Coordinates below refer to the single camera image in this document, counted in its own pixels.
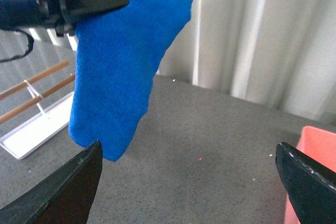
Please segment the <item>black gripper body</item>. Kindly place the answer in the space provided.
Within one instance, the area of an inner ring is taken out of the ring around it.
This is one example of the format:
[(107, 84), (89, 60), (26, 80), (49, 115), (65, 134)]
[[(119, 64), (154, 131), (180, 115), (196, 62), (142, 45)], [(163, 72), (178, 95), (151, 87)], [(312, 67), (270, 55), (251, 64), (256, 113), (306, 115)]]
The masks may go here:
[(44, 27), (73, 36), (66, 0), (1, 0), (1, 29)]

